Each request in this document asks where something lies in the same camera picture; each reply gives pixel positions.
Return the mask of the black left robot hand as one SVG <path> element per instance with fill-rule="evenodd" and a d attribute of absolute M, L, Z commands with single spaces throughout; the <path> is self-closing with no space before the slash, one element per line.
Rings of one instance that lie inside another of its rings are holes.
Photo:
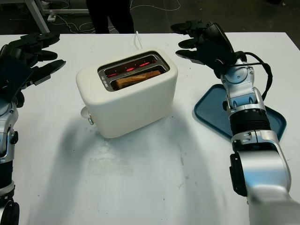
<path fill-rule="evenodd" d="M 23 107 L 22 90 L 47 81 L 66 64 L 57 59 L 57 53 L 45 50 L 59 40 L 60 34 L 56 32 L 31 33 L 1 48 L 0 98 L 3 101 Z"/>

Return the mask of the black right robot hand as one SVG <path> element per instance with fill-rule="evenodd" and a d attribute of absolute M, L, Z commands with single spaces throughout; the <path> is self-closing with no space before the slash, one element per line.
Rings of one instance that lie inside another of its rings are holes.
<path fill-rule="evenodd" d="M 208 66 L 218 79 L 237 62 L 231 43 L 217 23 L 190 20 L 173 24 L 171 30 L 190 37 L 178 43 L 181 49 L 176 55 Z"/>

